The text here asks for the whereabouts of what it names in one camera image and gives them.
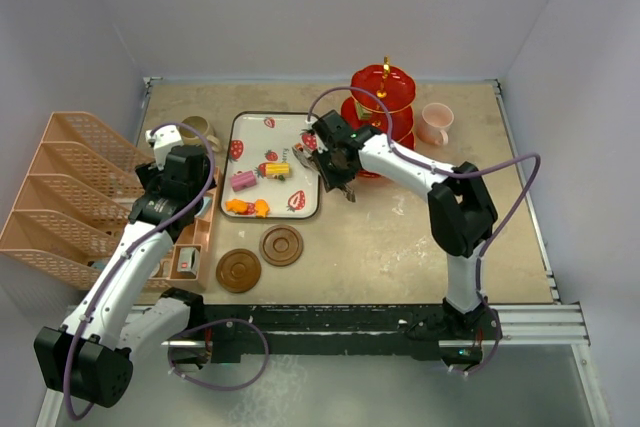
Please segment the pink cake slice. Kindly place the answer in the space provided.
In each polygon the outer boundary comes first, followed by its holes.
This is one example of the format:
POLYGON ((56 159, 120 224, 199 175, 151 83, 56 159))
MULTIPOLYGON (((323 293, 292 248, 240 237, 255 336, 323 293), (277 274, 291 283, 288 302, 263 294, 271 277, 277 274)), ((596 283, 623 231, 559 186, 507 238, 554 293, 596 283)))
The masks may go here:
POLYGON ((237 172, 231 176, 230 186, 234 192, 240 192, 257 185, 257 177, 253 171, 237 172))

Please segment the yellow cake slice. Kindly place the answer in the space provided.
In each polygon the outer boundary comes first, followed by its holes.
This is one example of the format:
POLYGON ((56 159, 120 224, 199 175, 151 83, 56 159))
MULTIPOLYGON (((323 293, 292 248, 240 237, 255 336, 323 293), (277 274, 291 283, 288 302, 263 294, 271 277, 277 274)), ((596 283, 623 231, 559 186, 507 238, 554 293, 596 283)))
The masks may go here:
POLYGON ((265 164, 264 176, 268 179, 285 181, 291 176, 291 167, 286 162, 269 162, 265 164))

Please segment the chocolate cake slice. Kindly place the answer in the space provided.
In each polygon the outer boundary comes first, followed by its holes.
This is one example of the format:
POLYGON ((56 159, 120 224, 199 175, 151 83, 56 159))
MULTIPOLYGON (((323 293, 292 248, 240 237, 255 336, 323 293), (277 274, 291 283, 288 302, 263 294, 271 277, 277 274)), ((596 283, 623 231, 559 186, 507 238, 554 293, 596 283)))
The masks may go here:
POLYGON ((359 102, 355 102, 355 111, 360 121, 368 121, 373 115, 373 112, 369 108, 359 102))

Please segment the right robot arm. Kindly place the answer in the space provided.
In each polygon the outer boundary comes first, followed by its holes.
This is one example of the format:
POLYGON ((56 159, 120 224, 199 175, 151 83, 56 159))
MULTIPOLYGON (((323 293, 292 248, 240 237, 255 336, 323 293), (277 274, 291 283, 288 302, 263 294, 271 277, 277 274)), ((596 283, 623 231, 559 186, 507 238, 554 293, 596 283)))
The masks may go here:
POLYGON ((338 189, 356 200, 350 183, 360 171, 385 177, 426 202, 431 237, 447 256, 447 294, 443 300, 446 330, 467 338, 487 312, 482 287, 483 255, 498 215, 475 165, 455 167, 430 160, 390 140, 381 130, 352 128, 332 110, 307 130, 318 145, 299 159, 316 170, 327 192, 338 189))

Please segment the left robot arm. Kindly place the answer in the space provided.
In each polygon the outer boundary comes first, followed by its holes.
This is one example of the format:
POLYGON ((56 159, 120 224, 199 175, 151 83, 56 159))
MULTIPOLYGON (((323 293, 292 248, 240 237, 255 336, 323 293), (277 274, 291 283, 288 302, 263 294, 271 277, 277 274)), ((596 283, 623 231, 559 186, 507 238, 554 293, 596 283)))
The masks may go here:
POLYGON ((133 204, 118 246, 98 280, 61 326, 44 327, 34 350, 48 389, 62 394, 68 416, 84 418, 73 399, 114 406, 132 379, 134 365, 174 334, 194 339, 206 316, 195 294, 171 291, 142 317, 127 317, 143 286, 201 211, 215 187, 215 159, 205 139, 186 145, 183 123, 146 132, 154 162, 137 167, 144 193, 133 204))

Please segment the metal tongs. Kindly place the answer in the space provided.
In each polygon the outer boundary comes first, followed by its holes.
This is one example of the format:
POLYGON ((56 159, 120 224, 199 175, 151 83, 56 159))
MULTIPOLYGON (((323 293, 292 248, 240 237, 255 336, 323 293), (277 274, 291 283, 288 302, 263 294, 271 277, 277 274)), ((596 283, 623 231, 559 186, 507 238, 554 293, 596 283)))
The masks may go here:
MULTIPOLYGON (((313 170, 316 173, 320 173, 319 167, 314 162, 311 156, 311 150, 301 143, 297 143, 293 146, 292 152, 295 158, 300 164, 306 168, 313 170)), ((354 190, 348 185, 338 186, 338 189, 343 193, 344 197, 352 203, 356 202, 356 196, 354 190)))

